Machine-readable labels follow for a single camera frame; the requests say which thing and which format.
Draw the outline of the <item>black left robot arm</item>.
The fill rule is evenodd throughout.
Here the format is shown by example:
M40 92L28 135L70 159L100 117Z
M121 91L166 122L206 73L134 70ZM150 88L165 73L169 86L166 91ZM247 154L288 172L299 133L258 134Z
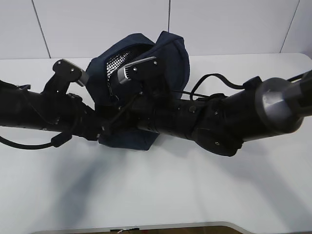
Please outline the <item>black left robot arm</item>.
M0 124L4 127L65 132L96 141L102 131L95 111L80 96L35 93L2 81Z

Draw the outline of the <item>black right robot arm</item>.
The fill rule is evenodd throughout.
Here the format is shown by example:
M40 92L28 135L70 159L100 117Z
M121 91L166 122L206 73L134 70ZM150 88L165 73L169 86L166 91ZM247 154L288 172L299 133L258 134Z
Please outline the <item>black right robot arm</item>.
M254 77L240 91L196 100L136 97L99 141L109 147L148 150L159 134L195 142L221 156L234 156L247 141L290 134L312 114L312 74L290 79Z

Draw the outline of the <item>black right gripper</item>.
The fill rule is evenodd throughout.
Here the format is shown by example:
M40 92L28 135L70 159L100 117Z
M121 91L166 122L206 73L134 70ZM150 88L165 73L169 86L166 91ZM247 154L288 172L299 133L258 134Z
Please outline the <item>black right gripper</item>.
M123 106L102 108L102 132L115 136L131 131L180 136L180 99L134 95Z

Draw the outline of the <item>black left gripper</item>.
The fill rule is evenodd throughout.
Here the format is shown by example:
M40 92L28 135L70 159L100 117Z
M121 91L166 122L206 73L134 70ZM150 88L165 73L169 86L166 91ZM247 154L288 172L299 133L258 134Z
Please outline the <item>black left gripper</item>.
M74 136L82 137L89 141L98 141L102 132L101 119L95 111L84 104L78 95L69 93L74 110L74 122L70 132Z

